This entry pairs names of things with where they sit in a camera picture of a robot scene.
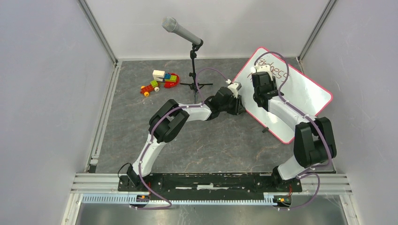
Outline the pink framed whiteboard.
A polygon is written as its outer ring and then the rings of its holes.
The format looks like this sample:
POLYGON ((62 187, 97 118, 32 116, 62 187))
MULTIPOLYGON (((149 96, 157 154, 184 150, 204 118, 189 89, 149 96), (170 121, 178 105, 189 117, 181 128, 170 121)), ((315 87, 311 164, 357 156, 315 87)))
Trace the pink framed whiteboard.
POLYGON ((269 64, 272 76, 276 78, 278 86, 287 78, 288 80, 281 90, 284 94, 283 97, 309 115, 317 116, 333 100, 333 95, 293 66, 289 66, 289 76, 287 76, 284 60, 280 59, 276 54, 263 55, 266 52, 268 52, 268 49, 264 47, 258 48, 233 79, 233 82, 241 84, 239 95, 242 97, 242 103, 246 111, 261 125, 268 127, 269 131, 281 142, 288 144, 294 139, 294 129, 276 115, 258 107, 253 100, 254 90, 251 68, 255 64, 269 64))

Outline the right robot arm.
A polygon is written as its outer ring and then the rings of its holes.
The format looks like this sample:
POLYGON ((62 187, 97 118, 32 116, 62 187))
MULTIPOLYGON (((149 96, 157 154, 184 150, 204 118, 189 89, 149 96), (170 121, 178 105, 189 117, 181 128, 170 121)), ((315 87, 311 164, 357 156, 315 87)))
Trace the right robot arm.
POLYGON ((272 188, 284 191, 293 179, 304 177, 323 163, 331 164, 337 156, 331 121, 305 114, 288 102, 269 72, 252 74, 252 82, 257 106, 280 118, 294 131, 293 156, 273 169, 272 188))

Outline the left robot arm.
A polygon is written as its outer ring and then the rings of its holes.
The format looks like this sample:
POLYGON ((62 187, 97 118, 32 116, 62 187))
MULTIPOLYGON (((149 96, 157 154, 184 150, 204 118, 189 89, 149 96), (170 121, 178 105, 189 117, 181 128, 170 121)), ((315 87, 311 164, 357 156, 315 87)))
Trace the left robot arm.
POLYGON ((221 87, 214 96, 203 103, 185 105, 168 100, 150 119, 148 137, 137 160, 127 170, 129 184, 136 191, 147 186, 147 175, 165 144, 174 140, 186 122, 210 121, 221 112, 240 115, 245 111, 239 90, 241 84, 234 82, 221 87))

